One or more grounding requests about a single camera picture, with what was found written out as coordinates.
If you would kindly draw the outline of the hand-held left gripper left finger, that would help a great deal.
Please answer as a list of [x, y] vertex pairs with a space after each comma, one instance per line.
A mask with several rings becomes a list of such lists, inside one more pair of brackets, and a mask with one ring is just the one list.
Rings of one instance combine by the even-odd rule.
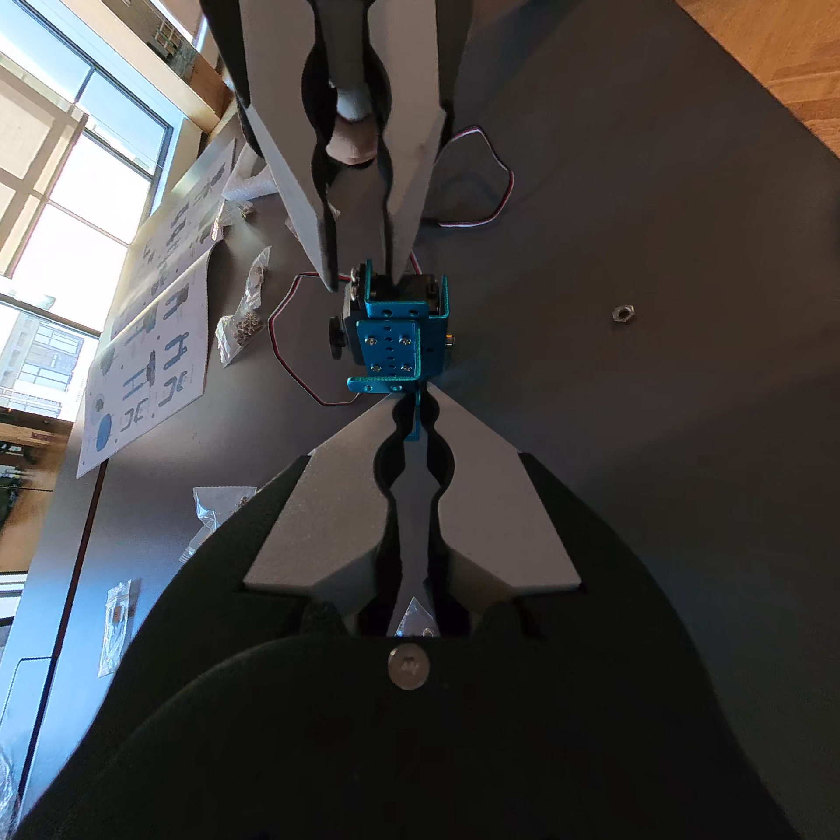
[[385, 635], [403, 579], [392, 486], [405, 468], [406, 397], [391, 394], [315, 448], [244, 579], [306, 597]]

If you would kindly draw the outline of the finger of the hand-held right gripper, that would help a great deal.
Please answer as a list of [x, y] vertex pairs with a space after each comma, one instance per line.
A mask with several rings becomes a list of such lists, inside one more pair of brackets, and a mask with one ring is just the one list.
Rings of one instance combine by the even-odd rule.
[[303, 78], [317, 44], [308, 2], [239, 3], [249, 102], [246, 115], [286, 209], [307, 218], [302, 247], [324, 286], [339, 287], [335, 221], [319, 171], [319, 139], [305, 109]]
[[408, 268], [444, 131], [448, 69], [445, 3], [378, 1], [367, 14], [368, 33], [386, 88], [379, 166], [384, 180], [385, 273]]

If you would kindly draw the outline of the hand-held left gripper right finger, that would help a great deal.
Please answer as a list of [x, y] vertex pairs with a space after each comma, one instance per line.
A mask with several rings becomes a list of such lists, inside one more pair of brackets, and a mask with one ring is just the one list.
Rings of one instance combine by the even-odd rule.
[[468, 635], [499, 603], [576, 592], [581, 577], [517, 448], [434, 385], [423, 428], [437, 482], [425, 586], [441, 634]]

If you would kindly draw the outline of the blue metal servo bracket assembly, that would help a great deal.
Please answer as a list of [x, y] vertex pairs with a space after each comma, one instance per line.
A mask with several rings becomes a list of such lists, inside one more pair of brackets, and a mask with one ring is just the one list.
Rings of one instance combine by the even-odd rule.
[[366, 260], [351, 271], [342, 312], [329, 323], [332, 356], [347, 349], [364, 367], [347, 381], [352, 393], [411, 398], [410, 442], [420, 437], [422, 391], [455, 345], [449, 303], [446, 276], [410, 272], [393, 280]]

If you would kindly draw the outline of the dark desk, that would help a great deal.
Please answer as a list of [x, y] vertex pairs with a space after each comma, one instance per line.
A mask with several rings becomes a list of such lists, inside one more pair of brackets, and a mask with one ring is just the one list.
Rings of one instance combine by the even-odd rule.
[[[335, 406], [258, 337], [107, 459], [15, 838], [838, 838], [838, 158], [674, 2], [478, 28], [473, 118], [515, 185], [417, 232], [455, 333], [430, 385], [520, 452], [581, 587], [395, 637], [413, 596], [436, 617], [424, 467], [385, 635], [246, 589], [311, 452], [383, 399], [334, 394], [344, 291], [290, 294], [312, 265], [270, 197], [210, 258], [211, 326], [270, 245], [276, 338]], [[196, 487], [257, 493], [181, 563]]]

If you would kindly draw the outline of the adjacent grey desk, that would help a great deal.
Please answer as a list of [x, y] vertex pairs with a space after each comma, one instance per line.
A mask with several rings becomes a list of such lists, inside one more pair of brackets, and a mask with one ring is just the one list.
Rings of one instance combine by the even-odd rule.
[[77, 478], [63, 465], [2, 662], [1, 749], [20, 809], [102, 492], [103, 465]]

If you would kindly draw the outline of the person's right hand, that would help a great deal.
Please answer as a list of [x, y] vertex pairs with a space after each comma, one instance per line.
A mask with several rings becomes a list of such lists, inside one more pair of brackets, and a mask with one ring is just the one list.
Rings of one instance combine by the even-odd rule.
[[379, 127], [374, 115], [350, 121], [338, 114], [325, 152], [334, 161], [353, 167], [374, 161], [378, 147]]

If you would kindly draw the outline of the clear bag of dark screws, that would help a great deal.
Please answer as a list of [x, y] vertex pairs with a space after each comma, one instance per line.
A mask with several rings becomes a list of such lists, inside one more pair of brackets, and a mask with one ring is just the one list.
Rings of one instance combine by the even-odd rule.
[[257, 493], [254, 486], [207, 486], [193, 489], [196, 516], [201, 522], [196, 535], [187, 544], [180, 562], [186, 563], [237, 510]]

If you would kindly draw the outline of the flat clear zip bag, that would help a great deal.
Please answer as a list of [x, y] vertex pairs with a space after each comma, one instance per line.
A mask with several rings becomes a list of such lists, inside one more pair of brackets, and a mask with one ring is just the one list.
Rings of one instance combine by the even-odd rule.
[[413, 596], [397, 625], [395, 637], [439, 637], [435, 616]]

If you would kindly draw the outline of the narrow clear screw bag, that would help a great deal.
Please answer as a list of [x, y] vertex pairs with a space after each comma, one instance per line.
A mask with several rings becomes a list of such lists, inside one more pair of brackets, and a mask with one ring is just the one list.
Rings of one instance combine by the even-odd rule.
[[264, 247], [248, 269], [245, 290], [239, 305], [243, 314], [257, 314], [261, 307], [261, 295], [270, 263], [271, 247]]

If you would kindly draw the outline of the large glass window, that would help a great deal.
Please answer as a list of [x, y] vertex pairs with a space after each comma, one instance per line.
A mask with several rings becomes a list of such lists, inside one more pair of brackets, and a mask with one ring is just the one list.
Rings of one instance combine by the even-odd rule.
[[184, 112], [64, 2], [1, 2], [3, 410], [76, 418]]

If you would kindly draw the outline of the clear bag of silver screws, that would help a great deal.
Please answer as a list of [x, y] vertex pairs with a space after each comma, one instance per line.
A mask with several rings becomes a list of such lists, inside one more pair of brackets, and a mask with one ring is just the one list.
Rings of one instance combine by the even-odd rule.
[[220, 318], [215, 328], [215, 340], [221, 365], [224, 368], [231, 365], [264, 325], [263, 319], [253, 309]]

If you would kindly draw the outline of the clear bag with brown part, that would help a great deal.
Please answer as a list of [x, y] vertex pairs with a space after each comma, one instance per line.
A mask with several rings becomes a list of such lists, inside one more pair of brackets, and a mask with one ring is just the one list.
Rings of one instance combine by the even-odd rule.
[[100, 679], [113, 675], [121, 664], [124, 651], [130, 643], [139, 588], [137, 581], [128, 579], [108, 590], [98, 660]]

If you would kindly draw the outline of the assembly instruction sheet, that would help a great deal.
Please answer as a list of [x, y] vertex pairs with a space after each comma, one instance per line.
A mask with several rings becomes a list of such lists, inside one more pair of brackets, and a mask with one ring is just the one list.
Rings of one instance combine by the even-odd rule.
[[215, 143], [129, 247], [87, 376], [77, 478], [203, 395], [207, 275], [237, 140]]

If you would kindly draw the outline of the white foam frame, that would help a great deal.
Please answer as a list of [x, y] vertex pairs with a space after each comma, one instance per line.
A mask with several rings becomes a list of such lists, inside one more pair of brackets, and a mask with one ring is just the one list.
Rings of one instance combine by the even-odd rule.
[[246, 143], [225, 183], [223, 199], [237, 204], [250, 203], [256, 198], [278, 192], [268, 164]]

